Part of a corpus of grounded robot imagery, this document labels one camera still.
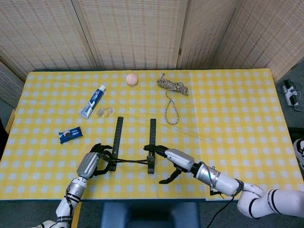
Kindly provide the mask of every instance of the robotic hand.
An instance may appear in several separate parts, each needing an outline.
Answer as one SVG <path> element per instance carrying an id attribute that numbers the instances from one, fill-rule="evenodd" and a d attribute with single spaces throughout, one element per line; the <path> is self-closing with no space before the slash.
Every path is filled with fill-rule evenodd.
<path id="1" fill-rule="evenodd" d="M 112 149 L 112 147 L 99 143 L 84 156 L 77 169 L 78 177 L 68 185 L 66 194 L 56 209 L 57 221 L 45 221 L 34 228 L 67 228 L 70 226 L 74 210 L 86 190 L 86 181 L 93 176 L 105 174 L 110 169 L 112 154 L 106 149 Z M 97 170 L 100 158 L 108 162 L 104 170 Z"/>
<path id="2" fill-rule="evenodd" d="M 238 210 L 249 218 L 279 213 L 304 218 L 304 192 L 292 190 L 269 190 L 267 193 L 254 184 L 243 183 L 231 178 L 215 167 L 207 166 L 204 162 L 195 163 L 194 158 L 176 149 L 165 146 L 146 145 L 144 150 L 154 150 L 158 155 L 167 158 L 176 168 L 176 171 L 160 184 L 168 184 L 181 172 L 191 172 L 193 177 L 210 186 L 210 194 L 225 194 L 236 196 L 242 191 L 239 198 Z"/>

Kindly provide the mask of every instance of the yellow checkered tablecloth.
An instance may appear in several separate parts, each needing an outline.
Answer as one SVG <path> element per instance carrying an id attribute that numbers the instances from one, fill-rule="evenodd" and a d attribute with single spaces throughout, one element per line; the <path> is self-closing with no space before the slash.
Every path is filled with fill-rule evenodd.
<path id="1" fill-rule="evenodd" d="M 0 163 L 0 199 L 61 199 L 84 154 L 95 143 L 113 144 L 118 116 L 124 117 L 119 158 L 145 159 L 150 118 L 156 118 L 157 145 L 265 190 L 304 190 L 269 69 L 136 71 L 136 86 L 125 82 L 130 72 L 30 73 Z M 169 92 L 180 113 L 175 126 L 165 121 L 168 99 L 156 84 L 163 72 L 189 88 L 189 96 Z M 80 117 L 101 84 L 106 91 L 96 109 L 88 120 Z M 114 113 L 98 118 L 97 109 L 109 106 Z M 60 144 L 58 132 L 77 126 L 84 136 Z M 90 179 L 83 199 L 215 199 L 189 173 L 158 184 L 174 169 L 158 155 L 154 174 L 145 165 L 118 164 L 115 172 Z"/>

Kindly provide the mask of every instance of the blue wrapper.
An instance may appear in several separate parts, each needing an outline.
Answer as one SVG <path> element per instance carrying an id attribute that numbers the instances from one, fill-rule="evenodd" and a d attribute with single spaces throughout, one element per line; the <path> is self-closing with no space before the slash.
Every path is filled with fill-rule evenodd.
<path id="1" fill-rule="evenodd" d="M 65 132 L 59 132 L 60 143 L 63 144 L 67 141 L 75 139 L 79 136 L 82 136 L 82 132 L 80 127 L 73 128 L 71 130 L 67 130 Z"/>
<path id="2" fill-rule="evenodd" d="M 96 90 L 96 92 L 91 97 L 90 101 L 87 103 L 87 105 L 84 107 L 83 110 L 79 113 L 80 116 L 82 116 L 85 119 L 88 119 L 90 117 L 90 114 L 92 113 L 93 109 L 95 108 L 97 102 L 101 98 L 101 96 L 105 92 L 105 86 L 101 85 L 99 89 Z"/>

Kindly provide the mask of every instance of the floor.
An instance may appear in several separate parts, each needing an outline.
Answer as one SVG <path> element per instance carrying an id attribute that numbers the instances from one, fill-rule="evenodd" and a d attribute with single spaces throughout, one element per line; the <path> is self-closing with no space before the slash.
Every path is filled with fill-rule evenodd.
<path id="1" fill-rule="evenodd" d="M 304 61 L 283 79 L 303 85 L 304 87 Z M 278 82 L 277 91 L 281 91 L 280 82 Z M 304 89 L 297 86 L 297 89 L 303 90 L 303 97 L 299 100 L 300 105 L 304 105 Z M 287 106 L 284 94 L 278 93 L 282 106 L 285 120 L 288 127 L 304 127 L 304 112 L 297 112 L 292 107 Z M 0 118 L 3 125 L 6 126 L 10 117 L 12 107 L 0 100 Z M 59 201 L 0 201 L 0 228 L 28 228 L 36 226 L 45 220 L 55 220 L 55 210 Z M 200 203 L 200 219 L 202 227 L 206 227 L 213 215 L 224 205 L 224 202 L 202 202 Z M 214 220 L 211 227 L 217 228 L 259 228 L 259 227 L 276 227 L 276 228 L 302 228 L 304 219 L 272 214 L 259 220 L 247 218 L 240 214 L 237 209 L 237 203 L 232 202 L 221 212 Z M 79 217 L 79 228 L 97 228 L 99 227 L 101 202 L 83 202 Z"/>

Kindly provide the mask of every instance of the clear plastic object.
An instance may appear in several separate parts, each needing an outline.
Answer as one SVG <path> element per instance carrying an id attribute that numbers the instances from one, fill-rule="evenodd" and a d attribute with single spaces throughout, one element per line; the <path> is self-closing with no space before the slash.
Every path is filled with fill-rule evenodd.
<path id="1" fill-rule="evenodd" d="M 97 110 L 96 114 L 98 117 L 108 117 L 113 112 L 113 108 L 100 108 Z"/>

